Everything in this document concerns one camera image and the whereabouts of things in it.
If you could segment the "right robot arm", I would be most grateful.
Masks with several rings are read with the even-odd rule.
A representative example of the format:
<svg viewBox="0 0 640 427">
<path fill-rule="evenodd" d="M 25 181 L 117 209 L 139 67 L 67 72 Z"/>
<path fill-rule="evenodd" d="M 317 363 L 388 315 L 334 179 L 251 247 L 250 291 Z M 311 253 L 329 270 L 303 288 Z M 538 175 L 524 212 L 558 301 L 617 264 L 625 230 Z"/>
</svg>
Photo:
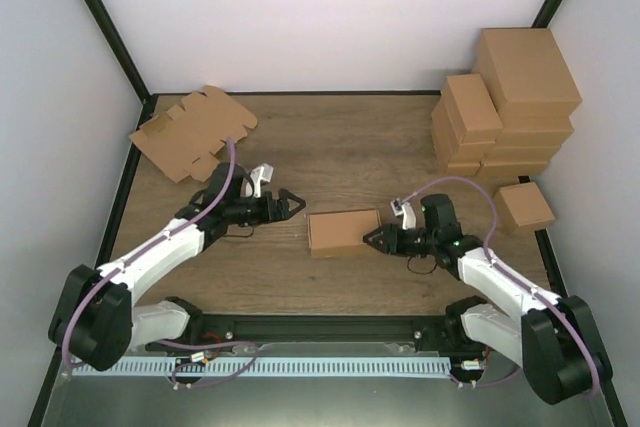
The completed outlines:
<svg viewBox="0 0 640 427">
<path fill-rule="evenodd" d="M 538 397 L 555 405 L 601 390 L 613 369 L 588 304 L 562 297 L 526 279 L 484 242 L 464 234 L 445 194 L 421 199 L 425 224 L 417 226 L 408 203 L 393 201 L 401 223 L 387 223 L 363 237 L 392 256 L 432 257 L 437 267 L 475 288 L 478 296 L 449 306 L 447 343 L 465 350 L 481 343 L 517 365 Z"/>
</svg>

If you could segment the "stack of cardboard blanks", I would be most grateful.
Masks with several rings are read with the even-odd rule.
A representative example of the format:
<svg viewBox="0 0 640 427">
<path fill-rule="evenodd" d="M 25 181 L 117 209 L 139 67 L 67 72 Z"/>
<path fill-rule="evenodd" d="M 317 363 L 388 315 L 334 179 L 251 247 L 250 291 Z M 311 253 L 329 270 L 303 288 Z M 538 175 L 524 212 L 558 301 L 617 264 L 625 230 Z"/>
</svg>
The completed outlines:
<svg viewBox="0 0 640 427">
<path fill-rule="evenodd" d="M 219 164 L 216 154 L 257 127 L 257 117 L 223 90 L 206 85 L 142 124 L 132 143 L 174 183 L 204 182 Z"/>
</svg>

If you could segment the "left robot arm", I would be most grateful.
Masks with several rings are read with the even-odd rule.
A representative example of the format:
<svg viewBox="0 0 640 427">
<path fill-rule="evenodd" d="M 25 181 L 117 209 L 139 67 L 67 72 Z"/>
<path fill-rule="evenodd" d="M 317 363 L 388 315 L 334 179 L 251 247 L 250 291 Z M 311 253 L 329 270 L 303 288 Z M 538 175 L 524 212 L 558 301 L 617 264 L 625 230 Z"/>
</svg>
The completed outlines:
<svg viewBox="0 0 640 427">
<path fill-rule="evenodd" d="M 222 163 L 158 234 L 98 268 L 73 269 L 54 311 L 49 340 L 68 362 L 98 371 L 151 343 L 196 349 L 204 339 L 201 309 L 179 297 L 150 306 L 138 302 L 173 269 L 225 237 L 230 227 L 255 228 L 301 212 L 306 206 L 301 197 L 287 189 L 264 190 L 272 175 L 269 164 L 248 171 Z"/>
</svg>

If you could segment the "cardboard box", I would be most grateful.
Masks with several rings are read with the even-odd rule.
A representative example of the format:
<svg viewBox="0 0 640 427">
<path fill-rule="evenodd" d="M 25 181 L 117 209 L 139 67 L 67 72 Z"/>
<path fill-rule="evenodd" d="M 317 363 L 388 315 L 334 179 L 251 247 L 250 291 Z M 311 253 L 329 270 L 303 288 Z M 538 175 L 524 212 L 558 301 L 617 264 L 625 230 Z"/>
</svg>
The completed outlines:
<svg viewBox="0 0 640 427">
<path fill-rule="evenodd" d="M 363 241 L 381 226 L 377 209 L 313 213 L 308 216 L 308 243 L 312 258 L 370 255 Z"/>
</svg>

